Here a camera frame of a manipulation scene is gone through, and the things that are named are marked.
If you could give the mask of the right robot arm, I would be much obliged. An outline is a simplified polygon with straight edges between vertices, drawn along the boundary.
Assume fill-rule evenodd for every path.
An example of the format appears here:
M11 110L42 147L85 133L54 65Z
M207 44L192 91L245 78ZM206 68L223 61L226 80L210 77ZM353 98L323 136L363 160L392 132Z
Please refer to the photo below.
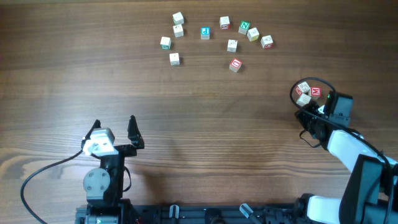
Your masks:
M295 113L304 130L350 171L341 198L304 194L296 200L294 223L397 223L397 162L348 128L352 96L330 92L324 107L302 93Z

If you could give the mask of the red letter M block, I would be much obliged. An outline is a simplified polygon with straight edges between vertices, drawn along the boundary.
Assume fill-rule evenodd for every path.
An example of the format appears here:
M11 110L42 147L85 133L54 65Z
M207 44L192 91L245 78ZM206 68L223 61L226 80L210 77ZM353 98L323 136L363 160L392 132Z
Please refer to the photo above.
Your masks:
M322 95L322 89L317 86L311 86L310 91L308 92L308 95L313 99L317 100L319 97Z

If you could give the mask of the wooden block teal side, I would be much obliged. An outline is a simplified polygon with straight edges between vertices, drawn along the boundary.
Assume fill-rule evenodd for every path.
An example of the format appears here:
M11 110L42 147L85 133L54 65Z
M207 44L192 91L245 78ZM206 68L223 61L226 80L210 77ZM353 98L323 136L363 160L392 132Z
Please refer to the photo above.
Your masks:
M311 102L312 98L310 96L308 96L305 93L302 93L298 100L296 101L296 104L298 104L299 106L305 106L307 104L309 104Z

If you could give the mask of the plain wooden block red side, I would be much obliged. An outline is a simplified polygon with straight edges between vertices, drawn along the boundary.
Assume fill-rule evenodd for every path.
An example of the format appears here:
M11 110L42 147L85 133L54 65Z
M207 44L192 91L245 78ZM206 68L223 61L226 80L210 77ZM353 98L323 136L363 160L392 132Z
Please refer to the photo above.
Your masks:
M310 85L307 82L300 82L295 87L295 91L298 95L307 94L310 91Z

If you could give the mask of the red letter A block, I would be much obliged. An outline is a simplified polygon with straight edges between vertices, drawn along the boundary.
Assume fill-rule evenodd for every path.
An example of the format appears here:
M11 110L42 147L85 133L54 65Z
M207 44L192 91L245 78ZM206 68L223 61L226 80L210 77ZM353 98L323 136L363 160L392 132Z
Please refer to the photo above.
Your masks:
M179 53L169 54L169 59L170 59L171 66L180 65Z

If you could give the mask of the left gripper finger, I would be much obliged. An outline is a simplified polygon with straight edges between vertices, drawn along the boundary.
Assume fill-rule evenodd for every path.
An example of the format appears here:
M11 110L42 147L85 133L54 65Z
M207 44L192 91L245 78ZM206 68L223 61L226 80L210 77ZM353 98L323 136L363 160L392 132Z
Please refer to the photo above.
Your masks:
M131 144L136 149L144 148L144 140L139 131L139 128L137 126L136 117L134 115L131 115L130 119L129 119L129 124L128 124L128 128L127 128L127 137L131 141Z
M100 128L101 127L101 121L96 119L94 124L92 125L91 129L87 132L87 134L83 137L82 141L81 141L81 148L84 147L85 143L87 142L87 140L90 139L90 136L92 134L92 132L94 131L94 129Z

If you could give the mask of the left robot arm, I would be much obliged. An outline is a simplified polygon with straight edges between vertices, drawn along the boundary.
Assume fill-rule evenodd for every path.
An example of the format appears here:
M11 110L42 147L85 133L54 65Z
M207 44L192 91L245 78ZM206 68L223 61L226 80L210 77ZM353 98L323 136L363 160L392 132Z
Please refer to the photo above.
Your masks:
M109 128L102 128L96 120L81 142L81 149L87 156L100 160L98 168L90 170L83 179L86 192L86 207L77 208L76 224L123 224L139 223L140 215L123 193L132 184L124 187L124 174L129 170L125 158L137 155L144 148L144 140L137 127L136 117L131 116L127 127L129 144L114 145L114 134Z

